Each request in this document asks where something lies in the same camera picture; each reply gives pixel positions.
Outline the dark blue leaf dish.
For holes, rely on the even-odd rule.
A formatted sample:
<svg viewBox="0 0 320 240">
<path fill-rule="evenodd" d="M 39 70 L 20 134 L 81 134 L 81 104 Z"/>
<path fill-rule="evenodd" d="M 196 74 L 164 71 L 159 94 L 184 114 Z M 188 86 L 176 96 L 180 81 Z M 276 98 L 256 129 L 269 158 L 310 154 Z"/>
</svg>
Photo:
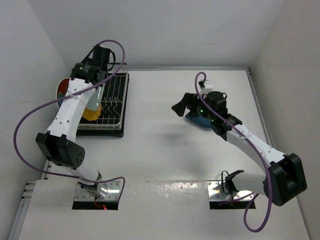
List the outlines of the dark blue leaf dish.
<svg viewBox="0 0 320 240">
<path fill-rule="evenodd" d="M 211 129 L 212 128 L 211 121 L 204 118 L 203 116 L 192 117 L 190 115 L 190 113 L 188 112 L 184 117 L 198 127 L 201 127 L 204 129 Z"/>
</svg>

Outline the light green divided tray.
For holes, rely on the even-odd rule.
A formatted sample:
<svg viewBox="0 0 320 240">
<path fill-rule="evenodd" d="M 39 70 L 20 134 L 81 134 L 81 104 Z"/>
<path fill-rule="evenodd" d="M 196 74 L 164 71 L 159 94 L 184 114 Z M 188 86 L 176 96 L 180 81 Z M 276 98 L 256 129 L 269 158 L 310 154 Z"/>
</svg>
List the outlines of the light green divided tray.
<svg viewBox="0 0 320 240">
<path fill-rule="evenodd" d="M 89 111 L 96 111 L 99 108 L 101 104 L 101 100 L 103 98 L 104 89 L 105 89 L 105 84 L 97 87 L 97 89 L 89 99 L 86 105 L 86 109 L 88 109 Z"/>
</svg>

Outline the yellow dotted plate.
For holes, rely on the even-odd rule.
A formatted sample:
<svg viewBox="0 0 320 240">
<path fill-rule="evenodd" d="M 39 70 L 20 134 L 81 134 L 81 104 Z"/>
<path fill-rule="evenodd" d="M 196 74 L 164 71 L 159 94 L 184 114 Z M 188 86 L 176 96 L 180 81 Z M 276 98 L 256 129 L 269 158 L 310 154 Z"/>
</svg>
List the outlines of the yellow dotted plate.
<svg viewBox="0 0 320 240">
<path fill-rule="evenodd" d="M 84 109 L 82 118 L 87 121 L 96 121 L 101 115 L 102 105 L 100 104 L 96 110 L 89 110 L 87 108 Z"/>
</svg>

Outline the red blue floral plate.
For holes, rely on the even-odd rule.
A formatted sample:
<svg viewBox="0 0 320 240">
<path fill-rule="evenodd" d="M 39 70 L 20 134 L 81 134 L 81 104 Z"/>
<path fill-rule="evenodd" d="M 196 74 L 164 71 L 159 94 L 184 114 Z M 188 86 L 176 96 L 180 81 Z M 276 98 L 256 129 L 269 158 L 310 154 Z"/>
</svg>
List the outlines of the red blue floral plate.
<svg viewBox="0 0 320 240">
<path fill-rule="evenodd" d="M 56 88 L 56 94 L 55 94 L 56 99 L 61 99 L 66 95 L 69 87 L 69 81 L 70 81 L 69 77 L 63 78 L 62 80 L 59 81 Z"/>
</svg>

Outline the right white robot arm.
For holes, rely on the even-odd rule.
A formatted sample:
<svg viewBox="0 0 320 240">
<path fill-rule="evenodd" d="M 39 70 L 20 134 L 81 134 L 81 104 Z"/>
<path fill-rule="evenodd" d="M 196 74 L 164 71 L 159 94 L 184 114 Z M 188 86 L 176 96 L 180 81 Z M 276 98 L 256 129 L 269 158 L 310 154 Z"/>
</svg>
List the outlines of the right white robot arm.
<svg viewBox="0 0 320 240">
<path fill-rule="evenodd" d="M 171 109 L 182 117 L 189 110 L 191 117 L 207 120 L 210 127 L 226 142 L 236 146 L 262 169 L 263 174 L 236 170 L 228 174 L 222 189 L 228 195 L 248 190 L 270 197 L 276 206 L 283 206 L 307 189 L 301 158 L 295 153 L 285 154 L 256 137 L 227 109 L 227 95 L 211 91 L 200 100 L 196 93 L 185 93 Z"/>
</svg>

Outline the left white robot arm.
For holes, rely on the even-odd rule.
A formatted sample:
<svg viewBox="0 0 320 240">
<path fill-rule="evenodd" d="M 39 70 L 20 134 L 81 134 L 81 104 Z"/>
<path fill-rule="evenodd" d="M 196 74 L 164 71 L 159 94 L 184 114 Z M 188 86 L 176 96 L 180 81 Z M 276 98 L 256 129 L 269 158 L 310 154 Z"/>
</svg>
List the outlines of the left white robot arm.
<svg viewBox="0 0 320 240">
<path fill-rule="evenodd" d="M 107 196 L 108 186 L 100 183 L 102 175 L 85 159 L 85 149 L 76 144 L 76 135 L 87 104 L 91 99 L 99 101 L 95 95 L 104 89 L 104 84 L 94 85 L 107 78 L 112 54 L 109 48 L 95 45 L 85 59 L 74 66 L 65 94 L 67 98 L 46 132 L 38 133 L 35 139 L 49 161 L 78 177 L 80 187 L 100 200 Z"/>
</svg>

